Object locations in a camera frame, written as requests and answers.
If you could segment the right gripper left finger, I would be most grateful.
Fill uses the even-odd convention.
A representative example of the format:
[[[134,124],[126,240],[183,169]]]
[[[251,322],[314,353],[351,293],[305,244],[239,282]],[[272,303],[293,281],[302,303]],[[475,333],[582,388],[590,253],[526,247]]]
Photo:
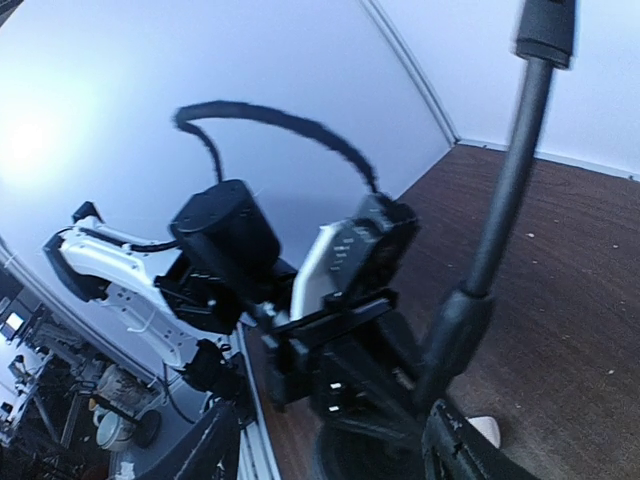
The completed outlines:
[[[240,437],[238,407],[220,400],[191,426],[163,418],[151,446],[133,447],[129,461],[136,479],[236,479]]]

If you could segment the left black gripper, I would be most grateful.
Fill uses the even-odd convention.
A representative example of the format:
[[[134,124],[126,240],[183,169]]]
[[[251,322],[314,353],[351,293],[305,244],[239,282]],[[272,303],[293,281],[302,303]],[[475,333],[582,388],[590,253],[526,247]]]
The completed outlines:
[[[264,333],[265,382],[276,410],[310,397],[345,411],[382,411],[402,388],[397,373],[418,378],[418,346],[397,300],[384,288],[342,308],[330,295],[321,311]]]

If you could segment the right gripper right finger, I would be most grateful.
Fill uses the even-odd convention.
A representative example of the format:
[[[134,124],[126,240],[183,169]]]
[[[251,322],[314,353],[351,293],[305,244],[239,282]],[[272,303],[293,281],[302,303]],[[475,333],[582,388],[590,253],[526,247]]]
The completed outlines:
[[[439,399],[422,435],[427,479],[536,480],[493,446],[447,399]]]

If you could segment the black microphone stand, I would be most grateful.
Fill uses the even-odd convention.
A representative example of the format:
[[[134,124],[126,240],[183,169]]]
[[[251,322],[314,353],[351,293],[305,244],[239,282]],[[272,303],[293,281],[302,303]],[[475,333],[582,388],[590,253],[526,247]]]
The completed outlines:
[[[316,479],[427,479],[422,435],[433,404],[471,363],[490,324],[494,283],[534,164],[552,77],[570,67],[577,8],[572,1],[528,1],[515,52],[526,63],[502,171],[466,278],[440,304],[422,342],[418,378],[397,373],[402,388],[375,409],[345,411],[316,402],[324,414],[314,451]]]

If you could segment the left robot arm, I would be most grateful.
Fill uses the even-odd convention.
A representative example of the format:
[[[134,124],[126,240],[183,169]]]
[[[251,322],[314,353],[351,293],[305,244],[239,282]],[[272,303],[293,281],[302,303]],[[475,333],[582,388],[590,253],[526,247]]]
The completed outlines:
[[[249,380],[222,336],[254,321],[278,406],[309,397],[330,417],[411,418],[417,353],[390,284],[418,231],[412,209],[382,193],[323,225],[299,266],[282,256],[248,185],[222,181],[191,196],[171,240],[138,243],[92,203],[45,247],[56,275],[159,355],[190,387],[249,412]]]

